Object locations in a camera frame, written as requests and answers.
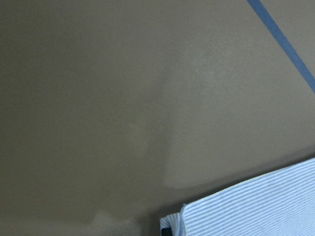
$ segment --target blue and white striped cloth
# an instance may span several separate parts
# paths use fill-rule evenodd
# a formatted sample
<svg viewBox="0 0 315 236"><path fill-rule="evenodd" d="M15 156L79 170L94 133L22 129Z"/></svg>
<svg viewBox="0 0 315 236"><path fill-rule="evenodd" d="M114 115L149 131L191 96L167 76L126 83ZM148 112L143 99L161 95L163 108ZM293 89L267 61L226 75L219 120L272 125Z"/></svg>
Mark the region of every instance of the blue and white striped cloth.
<svg viewBox="0 0 315 236"><path fill-rule="evenodd" d="M173 236L315 236L315 158L184 205Z"/></svg>

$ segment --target blue tape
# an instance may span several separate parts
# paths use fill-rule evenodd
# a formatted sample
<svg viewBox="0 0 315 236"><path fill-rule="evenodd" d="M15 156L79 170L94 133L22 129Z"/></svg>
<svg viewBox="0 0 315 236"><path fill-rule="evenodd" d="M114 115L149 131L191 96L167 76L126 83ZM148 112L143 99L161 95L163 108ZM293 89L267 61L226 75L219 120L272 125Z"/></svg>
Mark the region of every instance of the blue tape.
<svg viewBox="0 0 315 236"><path fill-rule="evenodd" d="M247 0L315 93L315 79L260 0Z"/></svg>

